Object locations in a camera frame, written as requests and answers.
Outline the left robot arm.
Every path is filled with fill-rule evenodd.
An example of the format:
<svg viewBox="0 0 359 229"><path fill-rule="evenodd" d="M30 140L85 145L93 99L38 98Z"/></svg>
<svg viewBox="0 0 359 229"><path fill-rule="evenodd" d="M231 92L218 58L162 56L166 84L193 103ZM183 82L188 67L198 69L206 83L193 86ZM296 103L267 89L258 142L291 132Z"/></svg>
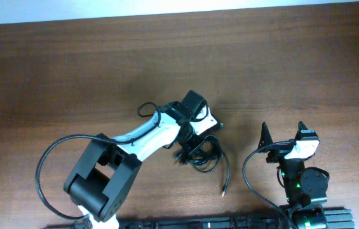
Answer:
<svg viewBox="0 0 359 229"><path fill-rule="evenodd" d="M64 191L93 228L118 228L123 205L142 162L164 146L185 152L203 145L202 135L218 125L207 101L193 90L181 101L157 106L149 121L109 138L89 136L89 144L64 183Z"/></svg>

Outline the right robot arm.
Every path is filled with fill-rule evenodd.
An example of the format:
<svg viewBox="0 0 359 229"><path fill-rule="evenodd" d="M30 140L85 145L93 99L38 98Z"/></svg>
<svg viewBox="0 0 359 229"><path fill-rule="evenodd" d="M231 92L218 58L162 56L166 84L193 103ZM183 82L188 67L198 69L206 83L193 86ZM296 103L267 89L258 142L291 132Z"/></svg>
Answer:
<svg viewBox="0 0 359 229"><path fill-rule="evenodd" d="M327 201L330 175L317 167L306 167L305 161L315 155L320 144L315 130L300 121L293 139L273 142L266 123L261 126L258 149L267 153L267 163L277 163L277 179L282 184L287 205L281 207L282 228L327 228L322 205Z"/></svg>

